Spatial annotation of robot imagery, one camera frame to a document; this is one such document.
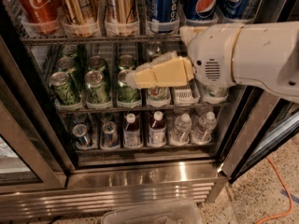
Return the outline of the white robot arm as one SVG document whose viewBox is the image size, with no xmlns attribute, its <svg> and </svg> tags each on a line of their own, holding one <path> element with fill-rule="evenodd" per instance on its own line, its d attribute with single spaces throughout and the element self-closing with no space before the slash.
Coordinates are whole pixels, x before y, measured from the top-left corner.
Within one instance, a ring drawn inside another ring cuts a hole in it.
<svg viewBox="0 0 299 224">
<path fill-rule="evenodd" d="M 178 87 L 196 79 L 213 91 L 236 84 L 299 103 L 299 22 L 183 26 L 187 55 L 171 51 L 127 75 L 135 89 Z"/>
</svg>

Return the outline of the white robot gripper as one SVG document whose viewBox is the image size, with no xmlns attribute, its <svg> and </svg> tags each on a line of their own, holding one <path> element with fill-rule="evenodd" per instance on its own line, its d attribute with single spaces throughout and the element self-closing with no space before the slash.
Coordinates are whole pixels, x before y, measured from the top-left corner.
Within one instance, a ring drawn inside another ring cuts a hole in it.
<svg viewBox="0 0 299 224">
<path fill-rule="evenodd" d="M 230 88 L 235 85 L 233 51 L 243 26 L 243 23 L 182 26 L 179 33 L 190 59 L 178 56 L 175 51 L 167 52 L 130 71 L 125 81 L 140 90 L 179 87 L 187 85 L 195 75 L 203 85 Z"/>
</svg>

